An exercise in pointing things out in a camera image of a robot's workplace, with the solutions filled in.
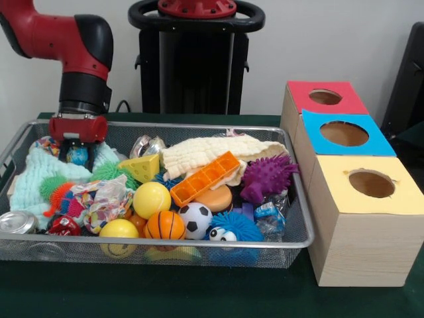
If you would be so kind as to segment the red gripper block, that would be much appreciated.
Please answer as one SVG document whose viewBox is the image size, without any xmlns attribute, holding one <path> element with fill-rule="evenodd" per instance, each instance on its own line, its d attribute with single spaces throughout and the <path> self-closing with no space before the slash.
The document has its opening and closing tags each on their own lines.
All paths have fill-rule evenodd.
<svg viewBox="0 0 424 318">
<path fill-rule="evenodd" d="M 61 141 L 59 160 L 67 162 L 71 140 L 85 143 L 87 161 L 85 167 L 91 172 L 95 161 L 96 144 L 103 142 L 107 136 L 108 124 L 104 116 L 89 114 L 55 114 L 49 120 L 48 131 L 50 136 Z"/>
</svg>

